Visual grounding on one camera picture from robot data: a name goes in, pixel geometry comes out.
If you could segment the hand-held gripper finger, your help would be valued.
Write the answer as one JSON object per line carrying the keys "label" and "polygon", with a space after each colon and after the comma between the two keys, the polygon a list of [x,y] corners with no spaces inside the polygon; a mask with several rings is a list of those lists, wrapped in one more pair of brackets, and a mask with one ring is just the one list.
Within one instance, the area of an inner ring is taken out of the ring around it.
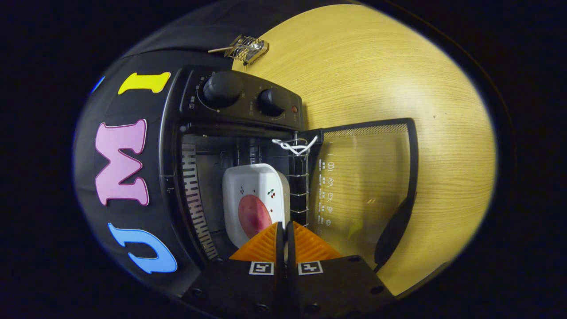
{"label": "hand-held gripper finger", "polygon": [[210,262],[184,302],[210,317],[277,317],[285,292],[285,230],[276,222],[229,258]]}
{"label": "hand-held gripper finger", "polygon": [[294,317],[377,317],[395,297],[359,255],[343,256],[297,222],[286,226]]}

